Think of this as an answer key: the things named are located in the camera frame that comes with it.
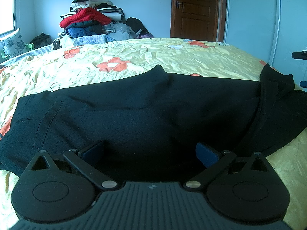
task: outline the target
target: wooden door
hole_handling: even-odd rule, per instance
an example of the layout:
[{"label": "wooden door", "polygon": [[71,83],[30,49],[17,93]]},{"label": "wooden door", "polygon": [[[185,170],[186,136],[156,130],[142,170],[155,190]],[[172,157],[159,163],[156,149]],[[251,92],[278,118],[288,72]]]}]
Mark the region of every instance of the wooden door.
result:
[{"label": "wooden door", "polygon": [[172,0],[171,37],[216,41],[219,0]]}]

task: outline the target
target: yellow bedsheet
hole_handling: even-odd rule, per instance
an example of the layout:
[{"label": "yellow bedsheet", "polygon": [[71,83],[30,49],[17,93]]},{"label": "yellow bedsheet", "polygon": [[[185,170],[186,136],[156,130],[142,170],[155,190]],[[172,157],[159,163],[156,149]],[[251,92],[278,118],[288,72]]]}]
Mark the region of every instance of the yellow bedsheet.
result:
[{"label": "yellow bedsheet", "polygon": [[[130,77],[157,64],[166,72],[257,81],[265,64],[234,46],[178,38],[116,41],[69,50],[61,48],[26,57],[0,70],[0,128],[13,115],[20,97],[45,90]],[[291,195],[284,221],[294,230],[304,229],[307,226],[307,129],[267,159]],[[0,171],[0,230],[8,229],[17,221],[10,203],[17,181],[14,174]]]}]

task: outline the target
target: red quilt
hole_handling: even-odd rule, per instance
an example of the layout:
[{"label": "red quilt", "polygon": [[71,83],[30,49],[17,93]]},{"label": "red quilt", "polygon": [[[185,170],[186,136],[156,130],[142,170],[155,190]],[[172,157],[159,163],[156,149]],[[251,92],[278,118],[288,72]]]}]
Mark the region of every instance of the red quilt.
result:
[{"label": "red quilt", "polygon": [[111,23],[112,21],[110,18],[106,17],[104,14],[92,9],[91,7],[87,7],[85,9],[82,9],[75,15],[69,16],[63,19],[60,22],[59,26],[61,28],[66,28],[72,23],[90,21],[90,20],[99,21],[101,25],[107,25]]}]

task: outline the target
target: plastic chair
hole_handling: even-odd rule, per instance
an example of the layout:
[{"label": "plastic chair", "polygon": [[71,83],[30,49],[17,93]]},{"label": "plastic chair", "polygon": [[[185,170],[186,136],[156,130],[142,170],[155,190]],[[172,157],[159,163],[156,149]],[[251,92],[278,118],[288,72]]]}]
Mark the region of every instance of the plastic chair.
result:
[{"label": "plastic chair", "polygon": [[[32,43],[32,44],[26,44],[26,43],[25,43],[25,46],[26,46],[27,52],[30,52],[30,51],[32,51],[32,50],[34,49],[34,44],[33,44],[33,43]],[[8,55],[5,55],[3,49],[2,49],[2,51],[1,51],[1,57],[2,57],[3,59],[6,59],[6,60],[9,60],[9,59],[10,59]]]}]

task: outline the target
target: metal screw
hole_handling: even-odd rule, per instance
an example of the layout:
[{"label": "metal screw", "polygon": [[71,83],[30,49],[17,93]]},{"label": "metal screw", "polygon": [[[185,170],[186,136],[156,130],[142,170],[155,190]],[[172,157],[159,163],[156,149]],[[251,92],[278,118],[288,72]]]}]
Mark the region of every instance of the metal screw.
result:
[{"label": "metal screw", "polygon": [[101,186],[105,189],[112,189],[117,186],[117,183],[115,181],[104,181]]},{"label": "metal screw", "polygon": [[185,185],[190,189],[197,189],[201,186],[201,183],[198,181],[187,181]]}]

